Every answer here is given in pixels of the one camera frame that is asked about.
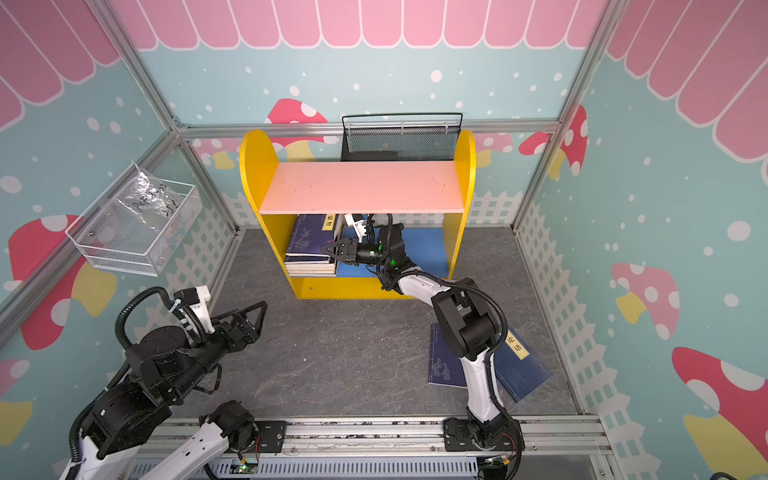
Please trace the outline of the navy book floral cover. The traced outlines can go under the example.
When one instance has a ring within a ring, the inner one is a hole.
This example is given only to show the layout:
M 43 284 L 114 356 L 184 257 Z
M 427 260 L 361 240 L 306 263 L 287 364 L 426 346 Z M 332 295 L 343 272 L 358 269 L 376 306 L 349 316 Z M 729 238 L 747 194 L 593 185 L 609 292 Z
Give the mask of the navy book floral cover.
M 287 256 L 321 256 L 321 247 L 337 239 L 338 216 L 300 214 L 294 223 Z

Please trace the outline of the dark portrait cover book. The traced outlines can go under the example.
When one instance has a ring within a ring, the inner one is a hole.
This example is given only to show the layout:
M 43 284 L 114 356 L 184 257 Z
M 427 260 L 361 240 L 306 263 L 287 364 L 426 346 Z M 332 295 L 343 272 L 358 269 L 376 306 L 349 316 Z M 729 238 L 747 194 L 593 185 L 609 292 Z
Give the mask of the dark portrait cover book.
M 324 263 L 324 264 L 299 264 L 299 265 L 286 265 L 286 270 L 289 271 L 315 271 L 315 272 L 324 272 L 324 271 L 336 271 L 337 270 L 337 264 L 333 263 Z

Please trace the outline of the navy book yellow label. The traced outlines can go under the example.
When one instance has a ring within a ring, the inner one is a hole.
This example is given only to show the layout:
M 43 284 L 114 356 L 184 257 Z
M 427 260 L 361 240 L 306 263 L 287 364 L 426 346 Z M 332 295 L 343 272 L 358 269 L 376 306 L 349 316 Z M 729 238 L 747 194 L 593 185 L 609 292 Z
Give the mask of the navy book yellow label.
M 335 260 L 328 255 L 286 255 L 284 263 L 286 265 L 299 264 L 333 264 Z

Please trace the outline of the yellow cartoon cover book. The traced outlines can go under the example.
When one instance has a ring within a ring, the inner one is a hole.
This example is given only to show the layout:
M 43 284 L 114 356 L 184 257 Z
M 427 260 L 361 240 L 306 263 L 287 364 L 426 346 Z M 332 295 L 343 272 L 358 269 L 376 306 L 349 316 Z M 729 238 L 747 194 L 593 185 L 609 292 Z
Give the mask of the yellow cartoon cover book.
M 337 273 L 336 271 L 324 271 L 324 272 L 315 272 L 315 271 L 288 271 L 288 275 L 293 278 L 313 278 L 313 277 L 336 277 Z

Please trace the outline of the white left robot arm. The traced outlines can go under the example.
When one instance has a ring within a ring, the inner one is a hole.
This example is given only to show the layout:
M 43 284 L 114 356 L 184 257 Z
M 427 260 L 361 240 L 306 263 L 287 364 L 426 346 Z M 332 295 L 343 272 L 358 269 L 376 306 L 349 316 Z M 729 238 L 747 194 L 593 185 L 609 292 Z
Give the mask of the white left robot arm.
M 134 343 L 126 333 L 129 315 L 153 295 L 181 324 L 155 329 Z M 220 361 L 225 355 L 245 350 L 260 337 L 266 302 L 226 312 L 210 324 L 203 323 L 192 309 L 204 304 L 202 295 L 193 288 L 170 296 L 165 288 L 154 286 L 137 294 L 120 311 L 115 335 L 125 349 L 126 360 L 75 418 L 68 436 L 66 479 L 75 479 L 85 471 L 86 439 L 95 445 L 101 460 L 138 446 L 190 392 L 213 393 L 199 385 L 203 378 L 212 372 L 220 375 Z

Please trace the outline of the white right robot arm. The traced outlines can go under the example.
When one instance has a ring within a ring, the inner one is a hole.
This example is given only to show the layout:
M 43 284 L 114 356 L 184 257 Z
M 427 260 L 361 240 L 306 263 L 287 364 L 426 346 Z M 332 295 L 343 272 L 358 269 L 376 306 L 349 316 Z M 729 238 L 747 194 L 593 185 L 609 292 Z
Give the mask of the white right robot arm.
M 508 333 L 501 307 L 469 278 L 449 281 L 420 268 L 406 254 L 402 231 L 401 224 L 389 222 L 372 243 L 341 238 L 321 251 L 340 263 L 372 266 L 384 291 L 433 307 L 443 339 L 461 362 L 468 394 L 467 419 L 446 421 L 446 446 L 499 448 L 520 458 L 520 423 L 504 407 L 495 376 L 495 354 Z

